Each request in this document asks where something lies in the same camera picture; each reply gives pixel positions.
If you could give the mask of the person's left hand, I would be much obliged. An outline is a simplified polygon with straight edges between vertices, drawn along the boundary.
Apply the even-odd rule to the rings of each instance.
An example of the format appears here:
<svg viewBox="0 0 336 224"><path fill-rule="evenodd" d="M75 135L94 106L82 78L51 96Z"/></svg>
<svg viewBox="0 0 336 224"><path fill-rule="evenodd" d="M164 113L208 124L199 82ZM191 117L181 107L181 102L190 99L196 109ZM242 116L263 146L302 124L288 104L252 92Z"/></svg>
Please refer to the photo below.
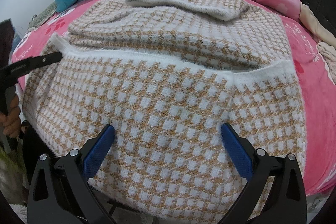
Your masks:
<svg viewBox="0 0 336 224"><path fill-rule="evenodd" d="M15 94L10 104L10 110L8 115L1 113L1 127L3 133L9 138L17 138L21 130L21 109L19 107L19 97Z"/></svg>

